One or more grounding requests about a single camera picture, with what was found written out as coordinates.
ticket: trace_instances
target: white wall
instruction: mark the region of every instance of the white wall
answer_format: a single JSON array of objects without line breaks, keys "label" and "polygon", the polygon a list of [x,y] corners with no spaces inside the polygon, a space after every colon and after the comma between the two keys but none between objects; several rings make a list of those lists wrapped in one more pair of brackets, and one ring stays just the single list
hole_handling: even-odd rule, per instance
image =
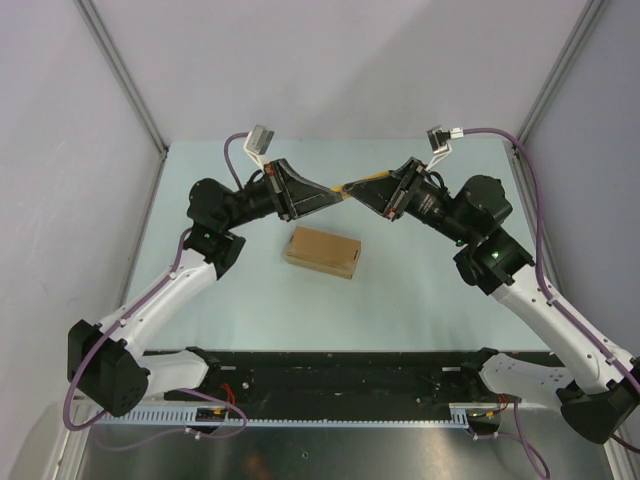
[{"label": "white wall", "polygon": [[97,0],[168,141],[517,131],[586,0]]},{"label": "white wall", "polygon": [[66,335],[112,311],[159,158],[70,0],[0,15],[0,478],[36,478]]},{"label": "white wall", "polygon": [[640,2],[610,3],[529,142],[567,297],[637,355],[639,20]]}]

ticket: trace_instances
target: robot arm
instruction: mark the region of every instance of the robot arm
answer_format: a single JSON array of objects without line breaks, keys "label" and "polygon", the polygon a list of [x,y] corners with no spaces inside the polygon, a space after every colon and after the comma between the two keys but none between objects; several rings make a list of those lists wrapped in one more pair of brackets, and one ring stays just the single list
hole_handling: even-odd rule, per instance
[{"label": "robot arm", "polygon": [[[443,143],[438,134],[442,131],[430,132],[436,156]],[[518,315],[565,366],[543,367],[483,349],[474,364],[489,390],[558,410],[578,433],[596,443],[607,441],[637,406],[638,394],[615,364],[617,360],[640,378],[633,356],[591,325],[544,278],[553,294],[547,300],[533,258],[501,228],[513,208],[499,180],[474,176],[451,197],[439,174],[411,158],[386,176],[346,184],[343,190],[391,221],[407,213],[464,247],[454,257],[463,280]],[[556,302],[613,356],[600,351]]]},{"label": "robot arm", "polygon": [[[245,143],[248,153],[260,161],[265,160],[272,137],[265,132],[256,127]],[[70,403],[77,386],[117,417],[145,396],[197,388],[215,376],[217,359],[195,347],[169,355],[143,357],[143,353],[184,304],[233,266],[245,239],[231,229],[274,212],[282,220],[295,220],[343,200],[339,192],[298,175],[284,159],[260,166],[262,178],[250,180],[238,192],[210,178],[196,182],[187,211],[194,224],[182,234],[171,266],[141,295],[98,324],[81,320],[71,328],[67,366],[71,388],[65,403]]]}]

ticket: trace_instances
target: cardboard box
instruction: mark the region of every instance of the cardboard box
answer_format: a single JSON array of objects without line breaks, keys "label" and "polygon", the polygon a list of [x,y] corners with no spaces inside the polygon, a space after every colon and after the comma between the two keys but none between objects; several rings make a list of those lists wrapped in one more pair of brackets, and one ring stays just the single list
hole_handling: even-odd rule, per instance
[{"label": "cardboard box", "polygon": [[292,265],[351,279],[361,249],[360,240],[296,227],[285,258]]}]

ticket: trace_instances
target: metal sheet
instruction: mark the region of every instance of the metal sheet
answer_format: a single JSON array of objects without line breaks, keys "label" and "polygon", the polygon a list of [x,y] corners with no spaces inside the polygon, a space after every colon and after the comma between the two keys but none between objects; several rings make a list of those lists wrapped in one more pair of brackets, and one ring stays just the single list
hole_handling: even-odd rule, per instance
[{"label": "metal sheet", "polygon": [[[527,438],[552,478],[612,479],[603,447],[590,444],[545,410],[524,410]],[[515,432],[512,415],[501,427]],[[110,445],[146,438],[163,427],[100,426]],[[535,479],[520,445],[474,442],[455,429],[249,428],[223,441],[176,434],[131,452],[112,453],[90,441],[78,478],[125,479]]]}]

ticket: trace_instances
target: light blue tabletop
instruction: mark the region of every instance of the light blue tabletop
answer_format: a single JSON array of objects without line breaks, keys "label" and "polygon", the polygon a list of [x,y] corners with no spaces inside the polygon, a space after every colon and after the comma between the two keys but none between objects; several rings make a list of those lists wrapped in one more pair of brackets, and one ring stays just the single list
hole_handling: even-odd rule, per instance
[{"label": "light blue tabletop", "polygon": [[[232,147],[231,156],[246,181],[255,165],[241,143]],[[205,177],[233,186],[222,145],[171,146],[130,295],[137,295],[171,262],[180,232],[191,225],[186,216],[191,186]],[[426,140],[274,140],[268,157],[287,158],[302,176],[333,186],[396,169],[411,156],[428,161],[428,152]],[[504,227],[533,251],[501,141],[458,140],[438,171],[452,194],[474,174],[500,178],[514,206]],[[296,225],[361,240],[354,278],[288,264],[284,249]],[[458,250],[451,241],[409,215],[391,223],[348,200],[297,222],[285,223],[274,214],[235,233],[247,239],[236,265],[178,312],[150,349],[547,349],[514,314],[462,281],[453,262]]]}]

